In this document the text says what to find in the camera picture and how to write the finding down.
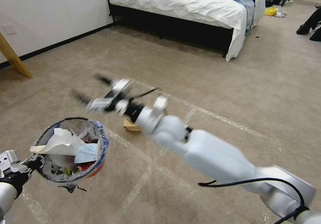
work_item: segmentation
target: white bed sheet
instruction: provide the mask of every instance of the white bed sheet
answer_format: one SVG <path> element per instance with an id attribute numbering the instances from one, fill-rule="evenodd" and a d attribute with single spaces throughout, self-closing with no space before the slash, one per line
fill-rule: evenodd
<path id="1" fill-rule="evenodd" d="M 246 9 L 233 0 L 110 0 L 110 2 L 114 5 L 209 25 L 234 28 L 226 60 L 237 57 L 242 49 L 245 39 Z M 264 11 L 265 0 L 255 0 L 254 26 L 263 17 Z"/>

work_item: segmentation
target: light switch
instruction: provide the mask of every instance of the light switch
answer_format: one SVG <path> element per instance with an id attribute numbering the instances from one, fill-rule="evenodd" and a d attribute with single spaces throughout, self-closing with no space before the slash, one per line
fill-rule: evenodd
<path id="1" fill-rule="evenodd" d="M 2 27 L 4 28 L 4 30 L 6 31 L 6 33 L 8 35 L 17 33 L 16 29 L 13 27 L 13 25 L 11 23 L 5 23 L 2 25 Z"/>

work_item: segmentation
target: can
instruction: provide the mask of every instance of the can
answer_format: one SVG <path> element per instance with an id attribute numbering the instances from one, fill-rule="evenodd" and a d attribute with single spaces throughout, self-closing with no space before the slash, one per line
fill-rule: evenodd
<path id="1" fill-rule="evenodd" d="M 80 165 L 76 165 L 73 168 L 73 175 L 78 173 L 78 172 L 87 170 L 93 163 L 95 163 L 95 162 L 91 161 L 91 162 L 82 163 Z"/>

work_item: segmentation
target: wooden table leg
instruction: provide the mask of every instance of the wooden table leg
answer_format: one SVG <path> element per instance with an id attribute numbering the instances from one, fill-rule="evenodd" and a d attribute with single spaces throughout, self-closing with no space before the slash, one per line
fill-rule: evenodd
<path id="1" fill-rule="evenodd" d="M 21 72 L 28 78 L 32 78 L 30 72 L 26 69 L 20 58 L 11 48 L 7 40 L 0 32 L 0 52 L 4 55 L 4 57 L 10 62 L 10 64 L 15 68 L 15 70 Z"/>

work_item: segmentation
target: baseboard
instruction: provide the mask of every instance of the baseboard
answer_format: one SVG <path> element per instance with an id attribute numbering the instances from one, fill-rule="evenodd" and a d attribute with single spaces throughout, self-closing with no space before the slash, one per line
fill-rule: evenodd
<path id="1" fill-rule="evenodd" d="M 85 37 L 85 36 L 89 36 L 89 35 L 91 35 L 91 34 L 94 34 L 94 33 L 96 33 L 96 32 L 99 32 L 99 31 L 101 31 L 101 30 L 103 30 L 103 29 L 109 28 L 109 27 L 111 27 L 111 26 L 113 26 L 113 25 L 114 25 L 114 23 L 110 23 L 110 24 L 108 24 L 108 25 L 99 27 L 99 28 L 97 28 L 97 29 L 94 29 L 94 30 L 91 30 L 91 31 L 82 33 L 82 34 L 80 34 L 80 35 L 78 35 L 78 36 L 74 36 L 74 37 L 69 38 L 69 39 L 67 39 L 67 40 L 64 40 L 64 41 L 61 41 L 61 42 L 52 44 L 52 45 L 50 45 L 50 46 L 41 48 L 41 49 L 36 50 L 36 51 L 34 51 L 34 52 L 30 52 L 30 53 L 27 53 L 27 54 L 25 54 L 25 55 L 19 56 L 19 58 L 20 58 L 20 60 L 24 61 L 24 60 L 26 60 L 26 59 L 28 59 L 28 58 L 32 58 L 32 57 L 37 56 L 37 55 L 39 55 L 39 54 L 41 54 L 41 53 L 47 52 L 47 51 L 52 50 L 52 49 L 54 49 L 54 48 L 60 47 L 60 46 L 62 46 L 62 45 L 71 43 L 71 42 L 76 41 L 76 40 L 79 40 L 80 38 L 83 38 L 83 37 Z M 9 63 L 8 61 L 3 62 L 3 63 L 0 63 L 0 69 L 6 68 L 6 67 L 9 67 L 9 66 L 10 66 L 10 63 Z"/>
<path id="2" fill-rule="evenodd" d="M 321 5 L 321 1 L 294 0 L 294 2 L 302 4 L 302 5 Z"/>

